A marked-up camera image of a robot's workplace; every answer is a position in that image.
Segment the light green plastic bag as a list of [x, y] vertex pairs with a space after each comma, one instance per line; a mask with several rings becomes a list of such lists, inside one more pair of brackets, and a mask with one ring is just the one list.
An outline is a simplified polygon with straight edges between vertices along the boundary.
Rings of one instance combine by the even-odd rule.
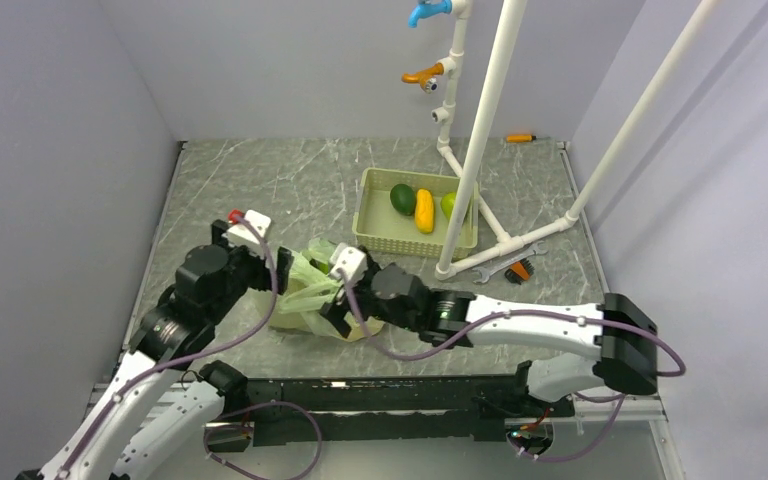
[[333, 337], [355, 342], [365, 337], [357, 321], [348, 313], [347, 337], [319, 315], [321, 306], [333, 299], [338, 282], [328, 276], [329, 260], [337, 245], [323, 238], [314, 238], [301, 252], [292, 251], [293, 263], [285, 293], [277, 299], [268, 325], [273, 329], [295, 330], [320, 337]]

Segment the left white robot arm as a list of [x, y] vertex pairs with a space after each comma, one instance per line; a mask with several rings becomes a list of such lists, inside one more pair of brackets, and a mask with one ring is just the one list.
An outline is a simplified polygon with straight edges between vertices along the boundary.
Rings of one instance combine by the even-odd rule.
[[51, 460], [18, 478], [145, 479], [205, 423], [239, 417], [248, 402], [247, 379], [219, 361], [172, 407], [155, 419], [149, 415], [195, 360], [241, 344], [212, 343], [247, 291], [286, 290], [292, 255], [268, 247], [271, 226], [271, 218], [255, 210], [214, 221], [210, 243], [185, 255], [80, 427]]

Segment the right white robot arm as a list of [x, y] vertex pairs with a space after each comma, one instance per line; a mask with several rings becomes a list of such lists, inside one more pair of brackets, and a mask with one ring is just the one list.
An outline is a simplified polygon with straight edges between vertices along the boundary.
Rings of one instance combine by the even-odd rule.
[[581, 390], [607, 387], [650, 396], [658, 391], [656, 324], [629, 297], [608, 293], [600, 303], [553, 306], [516, 303], [467, 291], [431, 288], [391, 263], [378, 266], [359, 248], [341, 246], [329, 260], [337, 292], [320, 314], [347, 336], [352, 315], [363, 333], [368, 318], [415, 333], [430, 344], [418, 361], [455, 347], [516, 345], [557, 351], [525, 363], [511, 388], [517, 411], [534, 415]]

